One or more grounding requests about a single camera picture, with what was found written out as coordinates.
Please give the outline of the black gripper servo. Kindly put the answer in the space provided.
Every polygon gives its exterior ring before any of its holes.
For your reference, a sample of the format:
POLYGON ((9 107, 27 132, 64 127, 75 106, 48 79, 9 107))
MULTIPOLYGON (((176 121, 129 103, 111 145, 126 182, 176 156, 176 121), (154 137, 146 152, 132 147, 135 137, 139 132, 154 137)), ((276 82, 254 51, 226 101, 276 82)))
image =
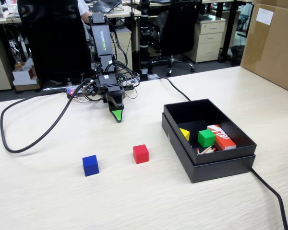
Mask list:
POLYGON ((108 103, 109 109, 115 120, 120 123, 122 121, 122 113, 124 109, 123 100, 125 98, 125 90, 121 89, 119 84, 103 84, 98 85, 98 94, 101 95, 103 103, 108 103))

